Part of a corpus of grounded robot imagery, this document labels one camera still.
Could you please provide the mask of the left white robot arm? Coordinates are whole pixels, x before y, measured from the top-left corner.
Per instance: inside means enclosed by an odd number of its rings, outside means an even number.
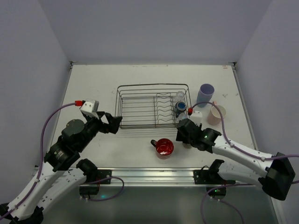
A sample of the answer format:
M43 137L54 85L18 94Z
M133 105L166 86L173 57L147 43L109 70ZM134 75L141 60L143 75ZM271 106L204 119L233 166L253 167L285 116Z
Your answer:
M1 219L9 219L12 224L40 224L43 212L68 190L83 183L98 184L112 178L100 179L95 164L89 159L81 160L80 153L98 133L116 134L122 117L106 112L84 117L86 122L73 119L67 123L25 189L13 201L1 204Z

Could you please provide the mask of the small beige mug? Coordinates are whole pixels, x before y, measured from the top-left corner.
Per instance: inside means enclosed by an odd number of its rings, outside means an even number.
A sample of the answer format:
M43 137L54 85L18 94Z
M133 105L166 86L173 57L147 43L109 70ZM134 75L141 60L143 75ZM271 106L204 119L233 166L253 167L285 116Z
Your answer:
M190 144L183 143L182 145L184 148L188 148L188 149L192 148L192 146Z

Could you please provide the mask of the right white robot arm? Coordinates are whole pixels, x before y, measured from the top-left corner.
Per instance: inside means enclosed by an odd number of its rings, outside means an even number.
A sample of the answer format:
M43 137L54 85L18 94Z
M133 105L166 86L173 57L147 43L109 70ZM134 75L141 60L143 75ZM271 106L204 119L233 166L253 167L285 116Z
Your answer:
M236 181L259 186L267 195L284 201L295 178L290 156L282 153L271 155L256 151L230 140L214 129L202 129L190 119L177 124L177 141L189 144L200 151L229 158L236 168L226 162L211 165L214 176L225 181Z

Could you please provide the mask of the pink faceted mug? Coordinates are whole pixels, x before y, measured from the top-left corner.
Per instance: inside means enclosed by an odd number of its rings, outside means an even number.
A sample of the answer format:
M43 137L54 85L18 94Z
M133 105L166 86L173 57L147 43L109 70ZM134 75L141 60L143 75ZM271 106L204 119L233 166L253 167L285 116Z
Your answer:
M225 107L217 104L215 101L213 101L213 104L216 106L211 107L211 110L207 117L207 122L212 126L216 126L221 123L221 118L225 118L227 110Z

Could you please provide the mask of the red ceramic mug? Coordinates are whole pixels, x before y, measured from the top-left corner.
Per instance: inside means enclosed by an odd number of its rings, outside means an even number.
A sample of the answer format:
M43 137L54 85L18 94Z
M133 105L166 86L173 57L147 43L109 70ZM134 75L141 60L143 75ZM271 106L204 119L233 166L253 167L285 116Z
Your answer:
M168 159L174 151L173 142L167 138L150 141L151 145L156 150L156 155L159 159Z

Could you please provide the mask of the lilac plastic tumbler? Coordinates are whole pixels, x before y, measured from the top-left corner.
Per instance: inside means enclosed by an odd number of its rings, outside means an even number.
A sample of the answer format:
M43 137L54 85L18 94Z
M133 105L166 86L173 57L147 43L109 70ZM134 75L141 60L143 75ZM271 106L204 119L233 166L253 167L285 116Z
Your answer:
M198 95L197 95L197 105L199 108L203 108L207 105L214 94L214 87L211 84L202 84L200 86Z

